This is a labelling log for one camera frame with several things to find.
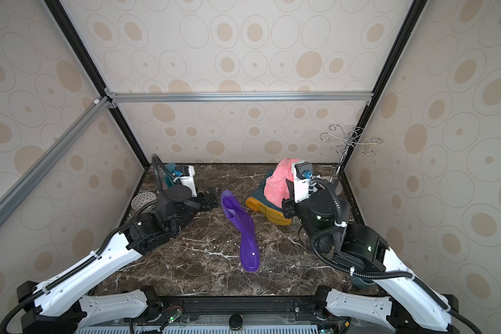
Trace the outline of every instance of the green rain boot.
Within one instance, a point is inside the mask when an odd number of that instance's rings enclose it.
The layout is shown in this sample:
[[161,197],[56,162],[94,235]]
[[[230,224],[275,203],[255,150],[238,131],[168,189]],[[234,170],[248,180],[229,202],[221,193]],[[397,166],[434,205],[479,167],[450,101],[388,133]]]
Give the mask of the green rain boot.
[[258,188],[249,196],[249,198],[247,198],[245,204],[247,204],[251,210],[261,212],[266,215],[267,219],[269,219],[269,221],[273,224],[289,225],[291,224],[291,218],[284,218],[282,209],[269,202],[263,194],[263,190],[266,187],[266,179],[273,175],[273,172],[274,170],[269,170],[266,173]]

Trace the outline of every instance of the blue connector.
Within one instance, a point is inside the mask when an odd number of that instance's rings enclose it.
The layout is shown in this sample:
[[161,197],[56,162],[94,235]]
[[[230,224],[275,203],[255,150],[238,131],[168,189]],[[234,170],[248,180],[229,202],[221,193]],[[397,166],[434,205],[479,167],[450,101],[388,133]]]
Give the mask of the blue connector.
[[313,176],[313,174],[312,174],[312,172],[311,172],[311,171],[309,171],[309,170],[305,170],[305,171],[304,171],[304,173],[302,173],[302,176],[304,176],[304,177],[305,177],[305,178],[307,178],[307,179],[311,179],[311,178],[312,178],[312,176]]

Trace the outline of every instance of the ventilation grille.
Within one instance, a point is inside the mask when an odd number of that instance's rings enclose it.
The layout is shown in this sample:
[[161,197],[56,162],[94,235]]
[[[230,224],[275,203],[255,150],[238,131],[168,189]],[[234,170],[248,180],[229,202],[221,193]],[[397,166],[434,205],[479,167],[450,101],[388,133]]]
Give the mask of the ventilation grille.
[[[139,333],[156,329],[152,326],[137,328]],[[76,334],[130,334],[127,327],[88,327]],[[163,334],[318,334],[316,325],[247,325],[240,331],[232,331],[228,326],[168,326]]]

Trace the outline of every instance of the beige wall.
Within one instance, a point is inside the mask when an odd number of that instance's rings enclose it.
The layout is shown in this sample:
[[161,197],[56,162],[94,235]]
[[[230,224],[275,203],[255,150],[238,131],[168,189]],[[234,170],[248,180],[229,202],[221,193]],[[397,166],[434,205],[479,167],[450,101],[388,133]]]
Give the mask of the beige wall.
[[64,3],[114,91],[167,92],[371,90],[410,1]]
[[432,2],[365,137],[384,140],[347,167],[366,223],[501,333],[501,1]]
[[123,103],[121,110],[147,157],[156,153],[167,162],[277,163],[293,157],[336,163],[338,141],[324,143],[320,135],[330,124],[352,130],[364,106],[364,101]]
[[37,0],[0,0],[0,197],[98,94]]
[[[64,3],[117,92],[371,90],[410,5],[405,0]],[[163,154],[164,161],[266,163],[296,156],[334,163],[339,156],[319,134],[334,123],[350,130],[364,102],[173,103],[168,105],[175,116],[165,118],[156,118],[156,110],[167,108],[154,105],[122,109],[147,155]],[[253,108],[256,117],[248,114]],[[304,113],[300,118],[293,117],[297,109]],[[196,135],[185,131],[189,126]],[[208,144],[215,147],[209,150]]]
[[0,321],[19,284],[52,277],[99,247],[142,172],[104,111],[0,228]]

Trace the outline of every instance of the yellow boot sole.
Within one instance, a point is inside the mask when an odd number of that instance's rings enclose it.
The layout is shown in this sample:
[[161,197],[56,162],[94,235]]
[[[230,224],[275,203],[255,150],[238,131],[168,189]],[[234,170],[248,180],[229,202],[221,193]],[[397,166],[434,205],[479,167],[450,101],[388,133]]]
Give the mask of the yellow boot sole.
[[267,205],[264,205],[262,202],[260,202],[259,200],[257,200],[254,197],[247,198],[247,201],[245,201],[245,204],[247,204],[247,206],[252,211],[261,212],[264,215],[266,215],[267,219],[269,219],[269,221],[272,222],[273,224],[277,224],[277,225],[291,224],[291,218],[284,218],[284,214],[282,213],[282,211],[270,208]]

